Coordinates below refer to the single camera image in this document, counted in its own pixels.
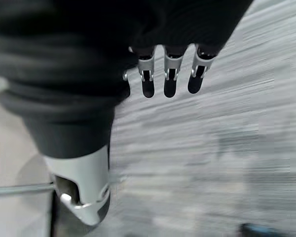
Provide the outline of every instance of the prosthetic hand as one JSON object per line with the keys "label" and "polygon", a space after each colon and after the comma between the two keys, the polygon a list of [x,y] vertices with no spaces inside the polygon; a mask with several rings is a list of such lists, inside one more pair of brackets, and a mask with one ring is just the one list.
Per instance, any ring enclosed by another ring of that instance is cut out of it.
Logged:
{"label": "prosthetic hand", "polygon": [[19,115],[56,185],[83,223],[97,225],[110,204],[108,170],[114,108],[130,95],[138,65],[144,96],[154,95],[154,49],[164,57],[172,97],[188,45],[188,82],[205,73],[252,0],[6,0],[0,2],[1,104]]}

